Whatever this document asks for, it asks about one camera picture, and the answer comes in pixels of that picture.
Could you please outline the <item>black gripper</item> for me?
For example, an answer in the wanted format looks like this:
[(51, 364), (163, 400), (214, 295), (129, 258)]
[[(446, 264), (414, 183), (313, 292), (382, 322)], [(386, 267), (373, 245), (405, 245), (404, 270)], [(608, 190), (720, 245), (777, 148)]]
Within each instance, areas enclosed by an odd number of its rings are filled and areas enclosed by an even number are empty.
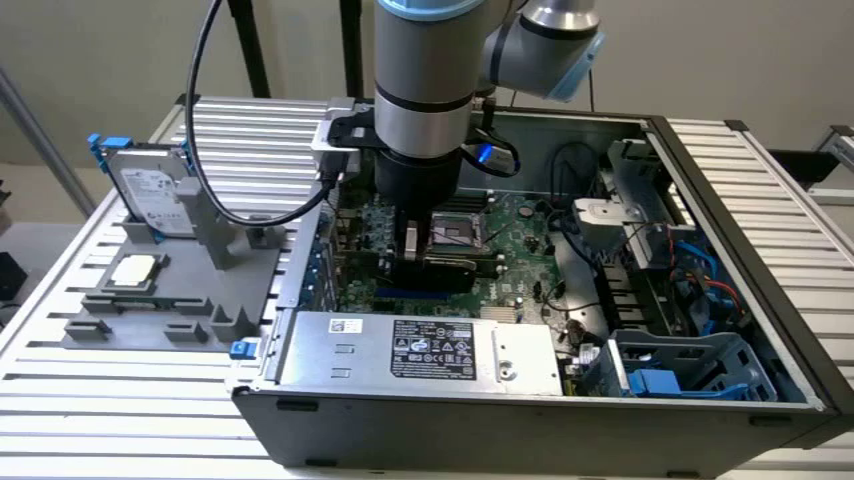
[(409, 157), (392, 149), (378, 153), (376, 186), (394, 205), (396, 255), (404, 260), (425, 258), (433, 211), (456, 194), (461, 164), (458, 151), (436, 158)]

